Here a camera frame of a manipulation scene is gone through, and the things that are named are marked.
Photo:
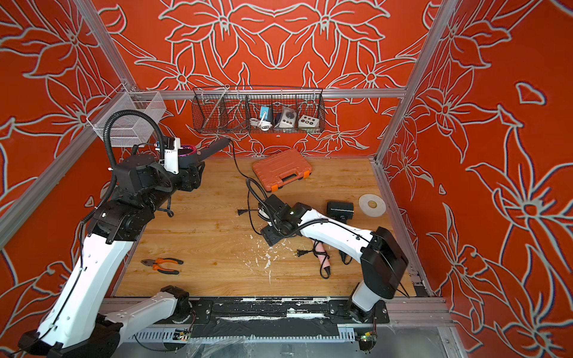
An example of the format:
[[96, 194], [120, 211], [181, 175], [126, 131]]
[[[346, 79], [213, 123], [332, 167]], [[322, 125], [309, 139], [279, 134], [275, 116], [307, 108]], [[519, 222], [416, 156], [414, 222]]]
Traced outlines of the black hair dryer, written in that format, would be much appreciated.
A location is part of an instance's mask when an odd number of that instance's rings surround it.
[[197, 147], [191, 145], [183, 145], [178, 150], [178, 168], [189, 169], [191, 166], [195, 166], [198, 163], [222, 151], [228, 147], [230, 143], [230, 139], [222, 137], [218, 140], [215, 140], [210, 145], [200, 149], [197, 149]]

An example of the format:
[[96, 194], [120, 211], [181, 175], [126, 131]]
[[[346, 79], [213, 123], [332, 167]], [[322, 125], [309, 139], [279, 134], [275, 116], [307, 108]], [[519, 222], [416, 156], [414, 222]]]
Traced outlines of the dark green hair dryer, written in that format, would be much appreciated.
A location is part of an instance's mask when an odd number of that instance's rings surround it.
[[338, 222], [347, 223], [353, 219], [355, 214], [355, 206], [351, 202], [346, 201], [329, 201], [327, 203], [326, 216]]

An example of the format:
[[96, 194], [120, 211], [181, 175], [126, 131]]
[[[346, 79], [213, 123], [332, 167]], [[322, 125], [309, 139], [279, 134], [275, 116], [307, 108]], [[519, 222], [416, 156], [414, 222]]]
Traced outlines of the pink hair dryer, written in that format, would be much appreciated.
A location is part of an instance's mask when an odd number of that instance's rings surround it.
[[330, 256], [326, 252], [323, 243], [315, 240], [313, 243], [313, 255], [319, 261], [319, 274], [321, 278], [328, 280], [331, 277]]

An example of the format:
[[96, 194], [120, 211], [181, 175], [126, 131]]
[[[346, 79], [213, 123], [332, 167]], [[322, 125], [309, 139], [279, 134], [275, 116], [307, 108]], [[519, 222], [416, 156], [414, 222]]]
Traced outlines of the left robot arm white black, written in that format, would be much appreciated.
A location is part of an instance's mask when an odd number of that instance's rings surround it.
[[138, 110], [119, 110], [106, 121], [103, 142], [111, 169], [110, 186], [101, 202], [82, 221], [86, 236], [80, 257], [52, 311], [34, 331], [24, 333], [19, 350], [44, 357], [110, 357], [149, 325], [164, 319], [184, 323], [192, 316], [187, 291], [166, 286], [124, 313], [102, 315], [100, 307], [125, 256], [159, 211], [170, 212], [172, 196], [198, 189], [205, 164], [191, 146], [164, 137], [159, 125], [158, 155], [133, 153], [117, 162], [111, 131], [120, 119]]

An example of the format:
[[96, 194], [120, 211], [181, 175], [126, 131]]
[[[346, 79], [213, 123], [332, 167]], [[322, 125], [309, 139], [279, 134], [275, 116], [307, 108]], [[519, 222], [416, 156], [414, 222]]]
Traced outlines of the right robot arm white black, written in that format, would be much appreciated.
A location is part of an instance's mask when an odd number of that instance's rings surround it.
[[306, 204], [291, 207], [276, 195], [262, 200], [258, 211], [267, 222], [261, 234], [269, 246], [294, 236], [306, 237], [338, 249], [361, 265], [363, 278], [346, 304], [346, 316], [356, 322], [370, 322], [379, 301], [393, 299], [401, 288], [408, 259], [388, 229], [355, 228]]

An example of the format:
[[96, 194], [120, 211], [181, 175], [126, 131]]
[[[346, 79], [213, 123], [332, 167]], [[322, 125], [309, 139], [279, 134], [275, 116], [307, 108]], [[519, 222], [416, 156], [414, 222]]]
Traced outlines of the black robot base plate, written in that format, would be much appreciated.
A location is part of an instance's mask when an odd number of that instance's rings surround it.
[[204, 297], [190, 302], [192, 313], [185, 322], [164, 319], [152, 327], [187, 332], [194, 339], [352, 342], [359, 333], [389, 323], [383, 301], [370, 313], [360, 313], [346, 297]]

